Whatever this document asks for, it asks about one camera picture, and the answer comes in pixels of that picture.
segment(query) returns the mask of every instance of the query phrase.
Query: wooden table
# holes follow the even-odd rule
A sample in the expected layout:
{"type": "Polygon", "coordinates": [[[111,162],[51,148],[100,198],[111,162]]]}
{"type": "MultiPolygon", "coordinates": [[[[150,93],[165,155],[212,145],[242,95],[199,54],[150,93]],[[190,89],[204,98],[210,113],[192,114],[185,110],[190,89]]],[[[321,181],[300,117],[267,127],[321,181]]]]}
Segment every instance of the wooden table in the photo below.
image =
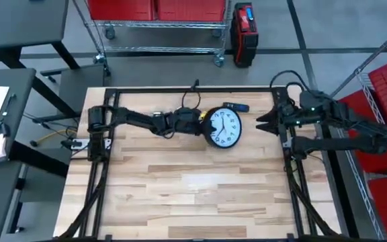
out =
{"type": "MultiPolygon", "coordinates": [[[[300,90],[294,87],[289,91],[297,100],[300,90]]],[[[105,88],[88,89],[79,138],[88,138],[87,109],[101,105],[104,92],[105,88]]],[[[182,93],[123,93],[120,106],[147,114],[173,111],[180,106],[181,96],[182,93]]],[[[118,126],[100,238],[112,234],[113,239],[264,239],[296,234],[279,138],[255,128],[255,119],[273,106],[271,93],[201,96],[201,110],[222,102],[250,105],[248,114],[240,114],[243,133],[239,143],[229,150],[219,150],[207,145],[202,136],[176,134],[166,140],[145,129],[118,126]]],[[[188,94],[187,106],[194,106],[197,100],[196,94],[188,94]]],[[[297,133],[309,137],[316,134],[313,126],[297,133]]],[[[86,160],[71,162],[55,235],[64,232],[82,209],[90,167],[86,160]]],[[[322,161],[309,157],[304,168],[314,207],[339,232],[322,161]]],[[[303,221],[308,233],[306,219],[303,221]]]]}

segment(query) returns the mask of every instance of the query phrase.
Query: concrete floor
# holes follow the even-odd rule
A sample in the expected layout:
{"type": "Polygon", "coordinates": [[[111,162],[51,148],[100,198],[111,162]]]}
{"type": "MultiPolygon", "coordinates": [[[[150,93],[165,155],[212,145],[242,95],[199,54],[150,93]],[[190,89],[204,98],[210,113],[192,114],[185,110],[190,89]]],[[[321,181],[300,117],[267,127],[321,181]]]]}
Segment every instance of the concrete floor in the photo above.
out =
{"type": "MultiPolygon", "coordinates": [[[[292,23],[288,4],[283,0],[251,0],[257,16],[260,34],[259,48],[299,48],[297,35],[292,23]]],[[[295,0],[307,48],[362,48],[379,47],[387,39],[387,0],[295,0]]],[[[166,44],[195,46],[199,42],[216,44],[207,30],[118,30],[115,44],[135,45],[140,38],[147,39],[141,44],[166,44]],[[168,41],[166,36],[177,32],[180,39],[168,41]]],[[[64,44],[77,58],[80,65],[91,64],[94,45],[76,12],[69,6],[69,16],[64,44]]],[[[59,58],[53,57],[51,46],[24,48],[22,63],[37,71],[65,67],[59,58]]],[[[327,93],[339,84],[364,61],[369,54],[310,54],[317,87],[327,93]]],[[[301,54],[260,54],[250,69],[237,69],[231,56],[222,68],[212,64],[212,56],[166,56],[166,57],[115,57],[108,58],[112,70],[113,86],[191,85],[199,79],[202,85],[267,85],[272,76],[286,69],[298,71],[307,80],[301,54]]],[[[366,71],[387,63],[387,53],[381,54],[366,71]]],[[[6,67],[0,63],[0,69],[6,67]]],[[[292,76],[283,76],[277,83],[294,81],[292,76]]],[[[58,84],[46,81],[53,90],[58,84]]],[[[337,98],[344,97],[360,88],[352,81],[337,98]]],[[[35,116],[56,114],[56,110],[34,91],[30,95],[26,112],[35,116]]],[[[48,134],[29,120],[22,120],[18,140],[28,144],[48,134]]],[[[58,137],[42,145],[59,148],[58,137]]],[[[63,180],[52,175],[32,171],[34,179],[52,184],[54,190],[43,195],[37,189],[36,198],[31,199],[22,210],[19,225],[26,231],[17,235],[3,236],[2,241],[39,241],[52,236],[58,205],[63,189],[63,180]]]]}

